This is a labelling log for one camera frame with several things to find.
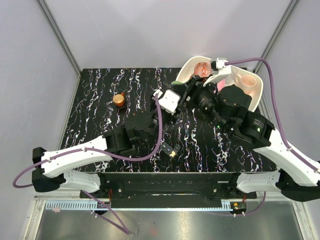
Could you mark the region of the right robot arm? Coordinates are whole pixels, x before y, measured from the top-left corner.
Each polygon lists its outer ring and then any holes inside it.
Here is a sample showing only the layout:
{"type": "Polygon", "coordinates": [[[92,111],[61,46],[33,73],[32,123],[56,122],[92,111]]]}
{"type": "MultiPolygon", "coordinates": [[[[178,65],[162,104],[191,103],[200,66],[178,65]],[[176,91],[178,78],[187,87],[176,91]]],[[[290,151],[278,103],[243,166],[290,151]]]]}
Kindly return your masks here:
{"type": "Polygon", "coordinates": [[[281,133],[263,115],[249,110],[252,97],[236,84],[218,90],[193,76],[187,83],[174,81],[169,91],[174,104],[191,104],[228,134],[234,143],[259,153],[279,169],[267,173],[240,173],[227,185],[228,195],[239,198],[244,193],[280,192],[290,200],[309,202],[320,198],[319,162],[303,158],[286,146],[281,133]]]}

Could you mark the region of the clear weekly pill organizer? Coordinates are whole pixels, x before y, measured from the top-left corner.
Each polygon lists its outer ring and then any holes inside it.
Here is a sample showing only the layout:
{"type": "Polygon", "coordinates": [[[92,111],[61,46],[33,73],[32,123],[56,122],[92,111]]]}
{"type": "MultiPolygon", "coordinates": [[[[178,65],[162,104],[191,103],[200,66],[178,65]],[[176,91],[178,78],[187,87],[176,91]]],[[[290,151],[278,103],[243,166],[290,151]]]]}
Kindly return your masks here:
{"type": "Polygon", "coordinates": [[[176,155],[177,156],[177,153],[179,152],[179,150],[181,149],[181,146],[179,144],[176,144],[174,147],[171,147],[168,143],[164,142],[161,146],[160,146],[160,150],[162,152],[164,152],[166,155],[169,156],[169,154],[172,152],[172,151],[175,151],[176,152],[176,155]]]}

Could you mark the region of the green bottle cap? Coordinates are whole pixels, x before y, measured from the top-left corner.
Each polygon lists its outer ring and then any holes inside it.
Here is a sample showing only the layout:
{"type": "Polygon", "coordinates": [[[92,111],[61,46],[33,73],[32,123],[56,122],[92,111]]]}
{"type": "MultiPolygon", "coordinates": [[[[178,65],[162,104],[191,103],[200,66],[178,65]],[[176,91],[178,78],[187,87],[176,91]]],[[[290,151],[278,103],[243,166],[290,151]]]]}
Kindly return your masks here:
{"type": "Polygon", "coordinates": [[[173,81],[172,83],[171,83],[172,85],[181,85],[181,84],[183,84],[182,82],[180,82],[180,81],[173,81]]]}

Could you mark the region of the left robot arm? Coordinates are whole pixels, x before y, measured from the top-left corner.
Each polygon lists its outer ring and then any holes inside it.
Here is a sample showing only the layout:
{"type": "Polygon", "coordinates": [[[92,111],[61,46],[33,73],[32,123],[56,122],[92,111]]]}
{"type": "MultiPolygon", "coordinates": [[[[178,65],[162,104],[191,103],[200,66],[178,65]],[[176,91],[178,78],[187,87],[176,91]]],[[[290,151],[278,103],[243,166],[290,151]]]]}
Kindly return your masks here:
{"type": "Polygon", "coordinates": [[[153,157],[161,147],[163,126],[178,113],[182,98],[171,90],[157,91],[151,97],[149,112],[127,116],[123,125],[105,132],[88,142],[57,151],[33,149],[32,185],[36,192],[46,193],[69,188],[92,193],[103,198],[108,186],[98,174],[76,169],[113,159],[141,162],[153,157]]]}

